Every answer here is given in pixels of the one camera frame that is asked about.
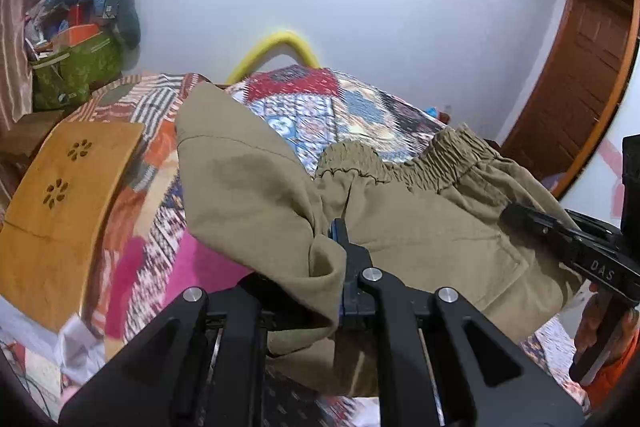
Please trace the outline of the orange sleeve forearm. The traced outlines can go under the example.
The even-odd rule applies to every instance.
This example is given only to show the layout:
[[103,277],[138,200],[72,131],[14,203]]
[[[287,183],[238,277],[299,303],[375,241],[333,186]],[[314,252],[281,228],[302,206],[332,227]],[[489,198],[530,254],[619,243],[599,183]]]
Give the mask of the orange sleeve forearm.
[[603,365],[589,385],[582,385],[582,389],[587,394],[591,410],[600,407],[604,399],[614,389],[620,377],[622,377],[627,365],[638,350],[638,337],[639,332],[635,331],[624,354],[616,361]]

